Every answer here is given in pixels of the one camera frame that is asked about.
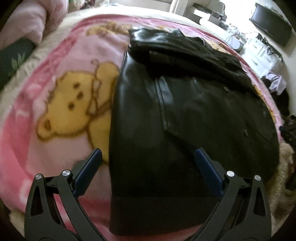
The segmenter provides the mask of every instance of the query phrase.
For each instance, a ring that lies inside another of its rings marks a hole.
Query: pink pillow
[[[24,0],[13,12],[0,32],[0,49],[20,38],[36,45],[57,29],[68,12],[68,0]]]

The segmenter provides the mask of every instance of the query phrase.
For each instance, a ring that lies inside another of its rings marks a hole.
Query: cable
[[[253,31],[253,32],[250,32],[250,33],[233,34],[233,35],[230,35],[230,36],[225,40],[225,42],[228,44],[228,41],[231,39],[232,36],[240,35],[240,34],[252,34],[252,33],[258,33],[258,32],[257,32],[257,31]]]

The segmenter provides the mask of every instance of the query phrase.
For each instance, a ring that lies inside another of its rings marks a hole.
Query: fleece blanket
[[[108,229],[111,183],[108,167],[109,129],[114,86],[128,29],[149,27],[202,37],[215,49],[238,56],[213,35],[159,19],[98,15],[81,21],[26,80],[3,122],[0,133],[0,198],[10,208],[25,211],[34,176],[58,175],[85,159],[93,147],[103,152],[100,167],[80,202],[108,240],[184,240],[199,227],[153,237],[118,237]],[[240,58],[275,125],[280,114],[267,88]],[[66,225],[70,221],[57,200]]]

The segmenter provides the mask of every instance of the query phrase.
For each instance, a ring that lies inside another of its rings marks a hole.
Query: white desk
[[[220,28],[216,24],[202,18],[200,20],[200,25],[210,30],[218,38],[222,39],[224,42],[227,42],[232,48],[239,49],[240,41],[234,36],[231,36],[230,33],[226,32],[224,29]]]

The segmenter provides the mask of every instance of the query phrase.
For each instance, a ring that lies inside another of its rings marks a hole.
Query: bear ear
[[[52,130],[48,114],[45,114],[39,118],[37,122],[36,133],[38,138],[41,140],[48,140],[53,136],[54,132]]]

